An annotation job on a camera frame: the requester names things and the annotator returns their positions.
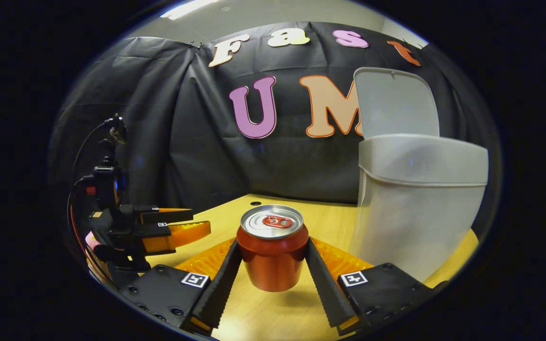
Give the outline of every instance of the aluminum can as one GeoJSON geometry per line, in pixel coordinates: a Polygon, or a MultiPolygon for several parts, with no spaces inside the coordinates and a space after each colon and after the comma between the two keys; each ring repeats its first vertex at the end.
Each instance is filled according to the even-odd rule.
{"type": "Polygon", "coordinates": [[[254,207],[241,216],[237,243],[252,284],[285,291],[300,278],[309,232],[299,211],[284,205],[254,207]]]}

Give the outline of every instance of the white trash bin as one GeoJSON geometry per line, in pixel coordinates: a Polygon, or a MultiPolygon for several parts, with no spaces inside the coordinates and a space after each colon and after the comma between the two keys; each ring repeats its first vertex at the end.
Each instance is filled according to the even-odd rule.
{"type": "Polygon", "coordinates": [[[473,224],[488,182],[487,149],[438,136],[377,135],[359,144],[359,168],[349,252],[426,280],[473,224]]]}

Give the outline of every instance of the ceiling light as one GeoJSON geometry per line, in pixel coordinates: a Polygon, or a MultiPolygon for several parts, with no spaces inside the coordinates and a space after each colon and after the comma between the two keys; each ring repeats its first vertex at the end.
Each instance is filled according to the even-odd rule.
{"type": "Polygon", "coordinates": [[[183,15],[191,13],[192,11],[195,11],[196,9],[199,9],[201,7],[204,7],[206,5],[212,4],[213,2],[217,2],[217,1],[218,0],[193,0],[191,2],[187,2],[184,5],[180,5],[180,6],[174,7],[173,9],[170,9],[166,13],[160,15],[160,17],[176,20],[182,17],[183,15]]]}

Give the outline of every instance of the table surface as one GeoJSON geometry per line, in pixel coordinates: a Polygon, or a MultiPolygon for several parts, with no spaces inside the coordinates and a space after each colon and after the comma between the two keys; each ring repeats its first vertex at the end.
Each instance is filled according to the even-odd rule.
{"type": "MultiPolygon", "coordinates": [[[[151,266],[174,267],[182,261],[232,238],[240,226],[240,217],[253,208],[253,201],[262,205],[280,204],[297,209],[305,218],[309,235],[350,253],[349,244],[357,221],[357,207],[299,201],[249,194],[223,205],[195,214],[195,222],[210,220],[212,233],[196,242],[181,246],[175,254],[147,257],[151,266]]],[[[446,263],[424,284],[434,287],[450,279],[468,260],[477,247],[477,237],[469,231],[463,242],[446,263]]],[[[309,268],[303,265],[295,287],[281,293],[268,293],[250,282],[245,266],[241,265],[231,289],[219,328],[212,337],[221,341],[242,340],[338,340],[336,328],[328,324],[309,268]]]]}

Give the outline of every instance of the red pull tab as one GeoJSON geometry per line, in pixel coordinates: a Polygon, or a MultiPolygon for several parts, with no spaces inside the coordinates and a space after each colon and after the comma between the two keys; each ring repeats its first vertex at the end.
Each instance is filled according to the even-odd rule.
{"type": "Polygon", "coordinates": [[[266,226],[279,227],[280,229],[285,229],[292,226],[292,222],[288,218],[283,216],[270,215],[263,219],[263,223],[266,226]]]}

